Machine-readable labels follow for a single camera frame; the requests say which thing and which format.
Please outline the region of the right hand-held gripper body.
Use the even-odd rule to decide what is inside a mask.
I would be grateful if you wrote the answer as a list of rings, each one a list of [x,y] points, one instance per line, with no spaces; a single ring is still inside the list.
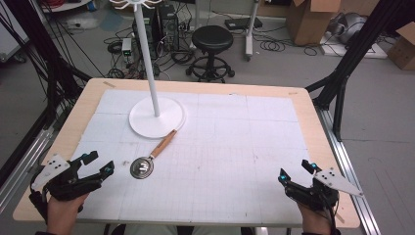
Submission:
[[[312,185],[304,187],[292,181],[293,188],[284,188],[285,194],[297,203],[323,211],[332,208],[340,198],[340,191],[361,197],[363,192],[333,168],[323,169],[312,177]]]

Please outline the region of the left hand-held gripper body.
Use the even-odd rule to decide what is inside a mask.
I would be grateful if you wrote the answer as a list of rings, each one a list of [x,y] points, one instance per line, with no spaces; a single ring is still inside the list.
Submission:
[[[30,188],[45,189],[59,201],[70,201],[101,187],[102,182],[82,182],[77,172],[70,169],[70,162],[54,154],[35,176]]]

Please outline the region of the person's left hand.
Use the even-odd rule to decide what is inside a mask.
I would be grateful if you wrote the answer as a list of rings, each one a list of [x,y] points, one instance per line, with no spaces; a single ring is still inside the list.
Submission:
[[[70,201],[59,201],[51,197],[47,210],[47,229],[53,235],[70,235],[75,225],[78,209],[83,205],[88,194]]]

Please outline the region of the person's right hand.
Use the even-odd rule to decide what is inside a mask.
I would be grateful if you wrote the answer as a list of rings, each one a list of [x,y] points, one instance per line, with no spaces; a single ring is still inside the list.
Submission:
[[[331,235],[331,223],[320,211],[313,211],[298,204],[302,217],[302,233],[305,235]]]

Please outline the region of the white hook stand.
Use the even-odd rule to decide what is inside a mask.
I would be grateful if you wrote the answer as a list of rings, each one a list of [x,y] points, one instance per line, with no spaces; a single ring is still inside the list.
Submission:
[[[172,138],[185,121],[185,112],[180,103],[167,97],[158,97],[147,32],[142,7],[150,9],[162,0],[110,0],[117,9],[132,7],[140,40],[150,97],[136,103],[129,114],[131,128],[140,136]]]

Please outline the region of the small box with green light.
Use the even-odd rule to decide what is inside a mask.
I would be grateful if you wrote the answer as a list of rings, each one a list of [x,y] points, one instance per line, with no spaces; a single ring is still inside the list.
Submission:
[[[122,52],[124,61],[128,65],[132,64],[133,63],[132,40],[130,38],[122,39],[121,52]]]

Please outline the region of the white cabinet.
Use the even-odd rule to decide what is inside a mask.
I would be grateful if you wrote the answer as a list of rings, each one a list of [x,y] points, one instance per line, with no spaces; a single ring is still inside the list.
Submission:
[[[18,41],[12,35],[15,32],[23,42],[28,41],[28,37],[21,28],[20,24],[5,4],[0,0],[0,63],[6,63],[21,48]]]

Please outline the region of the grey round appliance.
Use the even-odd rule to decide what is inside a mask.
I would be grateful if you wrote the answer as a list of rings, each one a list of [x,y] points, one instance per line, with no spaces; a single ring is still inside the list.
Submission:
[[[366,18],[357,13],[339,13],[329,21],[327,31],[341,43],[348,44],[365,23]]]

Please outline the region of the white rolling stand leg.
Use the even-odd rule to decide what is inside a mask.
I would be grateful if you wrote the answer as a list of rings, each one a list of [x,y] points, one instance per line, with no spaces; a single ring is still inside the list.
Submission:
[[[254,54],[254,45],[253,45],[253,31],[254,31],[254,22],[256,18],[256,12],[259,5],[259,0],[253,0],[253,8],[250,15],[249,20],[249,27],[248,31],[246,33],[246,44],[245,44],[245,59],[249,62],[251,60],[251,57]]]

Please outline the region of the small cardboard box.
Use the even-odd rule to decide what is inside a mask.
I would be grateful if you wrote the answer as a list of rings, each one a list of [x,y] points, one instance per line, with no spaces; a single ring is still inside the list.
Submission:
[[[388,57],[401,70],[415,71],[415,22],[396,31],[399,38],[388,51]]]

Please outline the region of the black computer tower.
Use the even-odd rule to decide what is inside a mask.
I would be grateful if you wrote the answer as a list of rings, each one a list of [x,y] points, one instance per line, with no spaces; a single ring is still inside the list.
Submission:
[[[159,4],[156,6],[156,19],[160,31],[160,43],[166,51],[179,49],[178,17],[174,6]]]

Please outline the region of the black round stool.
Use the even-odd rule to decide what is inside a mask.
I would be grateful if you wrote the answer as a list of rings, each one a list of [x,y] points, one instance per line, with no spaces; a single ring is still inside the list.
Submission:
[[[228,29],[219,25],[201,26],[194,31],[192,42],[204,55],[185,70],[187,75],[194,75],[199,82],[220,80],[222,83],[225,76],[235,75],[231,67],[217,57],[233,45],[234,37]]]

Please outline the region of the black flat device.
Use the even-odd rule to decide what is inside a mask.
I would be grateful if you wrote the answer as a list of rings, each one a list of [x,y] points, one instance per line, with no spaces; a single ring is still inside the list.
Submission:
[[[224,21],[225,26],[229,30],[248,29],[251,24],[250,18],[230,19]],[[254,19],[254,28],[262,27],[263,23],[260,19]]]

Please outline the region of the aluminium rail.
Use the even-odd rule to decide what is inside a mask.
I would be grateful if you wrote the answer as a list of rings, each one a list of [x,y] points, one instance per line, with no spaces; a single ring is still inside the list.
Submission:
[[[362,190],[358,177],[355,173],[353,165],[349,159],[346,147],[342,141],[339,141],[332,130],[334,121],[329,111],[316,108],[316,113],[323,126],[328,142],[334,154],[337,167],[342,175],[359,190]],[[356,209],[360,225],[365,235],[382,235],[378,223],[372,213],[368,201],[365,196],[350,196],[354,208]]]
[[[23,184],[24,179],[30,174],[33,168],[39,166],[39,160],[47,150],[48,144],[52,141],[54,129],[42,129],[36,137],[29,138],[29,145],[23,151],[22,158],[7,177],[0,188],[0,214],[6,209],[15,194]]]

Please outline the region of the black metal frame post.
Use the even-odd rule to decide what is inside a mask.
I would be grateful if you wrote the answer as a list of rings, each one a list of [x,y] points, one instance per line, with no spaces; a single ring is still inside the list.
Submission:
[[[46,81],[47,107],[42,117],[45,120],[44,125],[49,127],[57,119],[59,105],[65,100],[76,100],[79,97],[82,88],[75,78],[89,81],[92,76],[77,69],[63,58],[30,0],[3,1],[28,37],[28,42],[37,52],[37,54],[33,53],[12,25],[0,14],[0,24],[26,52],[37,75]]]
[[[336,68],[328,76],[305,87],[308,92],[321,88],[319,95],[312,99],[314,106],[319,110],[328,111],[331,102],[336,100],[332,131],[340,142],[348,79],[379,35],[409,1],[380,0]]]

